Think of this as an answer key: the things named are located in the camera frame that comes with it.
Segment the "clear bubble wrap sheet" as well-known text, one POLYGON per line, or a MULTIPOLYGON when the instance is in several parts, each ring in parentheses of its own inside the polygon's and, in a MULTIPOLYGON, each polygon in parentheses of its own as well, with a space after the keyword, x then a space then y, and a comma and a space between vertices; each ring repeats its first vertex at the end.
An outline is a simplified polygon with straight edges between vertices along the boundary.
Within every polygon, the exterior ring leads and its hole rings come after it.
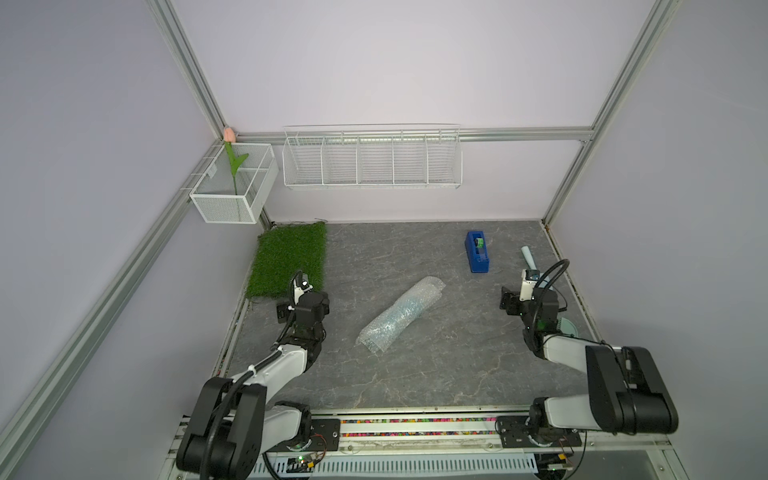
POLYGON ((356 343, 376 355, 386 352, 408 326, 441 299, 444 288, 441 279, 424 277, 366 325, 356 343))

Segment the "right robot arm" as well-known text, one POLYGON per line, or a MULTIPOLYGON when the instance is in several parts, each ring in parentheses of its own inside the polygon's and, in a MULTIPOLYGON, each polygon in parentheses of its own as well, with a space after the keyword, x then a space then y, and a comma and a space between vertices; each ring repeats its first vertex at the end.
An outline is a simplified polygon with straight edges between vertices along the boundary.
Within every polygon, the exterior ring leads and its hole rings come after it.
POLYGON ((548 446, 569 431, 611 434, 671 434, 679 415, 650 351, 614 347, 565 334, 558 327, 559 298, 535 287, 531 293, 501 289, 500 309, 523 323, 523 339, 539 359, 586 376, 585 394, 538 397, 524 431, 532 443, 548 446))

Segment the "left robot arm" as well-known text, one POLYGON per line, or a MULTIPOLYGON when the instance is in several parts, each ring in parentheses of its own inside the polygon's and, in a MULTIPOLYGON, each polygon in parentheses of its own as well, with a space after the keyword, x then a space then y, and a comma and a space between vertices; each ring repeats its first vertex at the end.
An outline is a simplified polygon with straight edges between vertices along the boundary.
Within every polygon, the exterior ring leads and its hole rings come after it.
POLYGON ((309 441, 308 406, 267 404, 314 364, 329 311, 329 297, 321 291, 306 291, 280 304, 285 327, 271 353, 240 374, 205 382, 176 454, 179 470, 201 479, 246 479, 267 450, 309 441))

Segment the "teal plastic trowel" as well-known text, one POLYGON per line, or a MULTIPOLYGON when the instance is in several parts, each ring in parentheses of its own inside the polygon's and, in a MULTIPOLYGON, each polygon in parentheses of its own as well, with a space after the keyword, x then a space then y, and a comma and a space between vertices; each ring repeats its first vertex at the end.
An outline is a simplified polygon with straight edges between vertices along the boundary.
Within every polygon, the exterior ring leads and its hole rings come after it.
POLYGON ((535 271, 538 271, 538 270, 539 270, 539 268, 538 268, 538 266, 537 266, 537 264, 536 264, 536 261, 535 261, 534 255, 532 254, 532 251, 531 251, 530 247, 529 247, 529 246, 523 246, 523 247, 520 249, 520 251, 521 251, 521 253, 522 253, 522 255, 523 255, 523 258, 524 258, 524 260, 525 260, 525 263, 526 263, 527 269, 528 269, 528 270, 535 270, 535 271))

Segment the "green artificial grass mat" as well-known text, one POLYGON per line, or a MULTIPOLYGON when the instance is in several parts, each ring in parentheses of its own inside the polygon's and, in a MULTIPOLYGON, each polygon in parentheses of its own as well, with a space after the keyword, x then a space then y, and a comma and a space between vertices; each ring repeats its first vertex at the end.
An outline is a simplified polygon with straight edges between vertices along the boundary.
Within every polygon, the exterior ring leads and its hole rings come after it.
POLYGON ((327 225, 279 225, 259 236, 258 246, 246 287, 247 298, 285 297, 293 276, 301 270, 309 283, 325 287, 327 225))

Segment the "blue tape dispenser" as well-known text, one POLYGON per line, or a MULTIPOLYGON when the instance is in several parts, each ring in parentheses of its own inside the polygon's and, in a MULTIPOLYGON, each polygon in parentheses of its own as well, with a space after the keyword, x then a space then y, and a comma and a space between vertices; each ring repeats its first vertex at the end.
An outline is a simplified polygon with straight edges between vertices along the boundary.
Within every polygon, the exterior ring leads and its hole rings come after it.
POLYGON ((465 239, 465 250, 472 273, 488 273, 490 261, 487 243, 482 231, 469 231, 465 239))

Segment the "white vent grille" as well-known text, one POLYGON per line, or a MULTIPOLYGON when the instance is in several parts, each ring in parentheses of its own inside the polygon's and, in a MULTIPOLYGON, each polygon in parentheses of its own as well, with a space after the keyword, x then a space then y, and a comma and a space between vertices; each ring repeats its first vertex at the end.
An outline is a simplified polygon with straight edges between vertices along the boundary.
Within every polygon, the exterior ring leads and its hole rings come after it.
POLYGON ((451 478, 472 475, 535 475, 535 456, 525 453, 461 455, 328 455, 302 469, 297 456, 272 454, 270 462, 283 479, 451 478))

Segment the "white mesh box basket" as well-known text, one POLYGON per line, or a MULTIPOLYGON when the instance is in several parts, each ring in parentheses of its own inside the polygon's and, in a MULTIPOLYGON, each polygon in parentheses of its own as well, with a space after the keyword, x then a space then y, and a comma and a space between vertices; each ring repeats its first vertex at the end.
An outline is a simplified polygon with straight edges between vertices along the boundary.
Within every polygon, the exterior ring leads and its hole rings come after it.
POLYGON ((270 144, 224 142, 190 199, 208 224, 255 225, 278 173, 270 144))

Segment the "pink artificial tulip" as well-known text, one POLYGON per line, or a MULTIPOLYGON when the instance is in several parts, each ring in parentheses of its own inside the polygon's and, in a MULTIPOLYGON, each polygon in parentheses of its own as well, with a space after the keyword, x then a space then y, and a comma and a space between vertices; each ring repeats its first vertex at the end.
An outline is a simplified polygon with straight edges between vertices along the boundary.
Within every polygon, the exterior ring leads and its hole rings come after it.
POLYGON ((238 195, 239 190, 238 190, 238 184, 237 184, 237 174, 242 164, 248 159, 249 154, 245 153, 245 154, 238 155, 234 149, 234 144, 236 143, 236 141, 237 141, 237 136, 235 131, 231 127, 226 127, 223 130, 224 148, 229 160, 229 168, 230 168, 230 173, 231 173, 232 182, 233 182, 234 194, 238 195))

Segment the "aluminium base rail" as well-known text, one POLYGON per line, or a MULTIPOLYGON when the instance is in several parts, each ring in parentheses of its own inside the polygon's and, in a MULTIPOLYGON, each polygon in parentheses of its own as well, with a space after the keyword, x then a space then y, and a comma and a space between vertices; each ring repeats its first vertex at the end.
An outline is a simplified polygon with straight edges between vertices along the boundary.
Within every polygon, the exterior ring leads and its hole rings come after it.
MULTIPOLYGON (((312 436, 311 447, 332 455, 377 454, 492 454, 504 450, 499 417, 527 418, 523 405, 432 406, 364 409, 317 409, 313 419, 320 423, 339 423, 329 433, 312 436)), ((571 445, 556 440, 539 447, 528 440, 515 440, 514 452, 578 454, 640 451, 654 463, 670 462, 676 452, 667 436, 641 434, 613 435, 588 431, 571 445)))

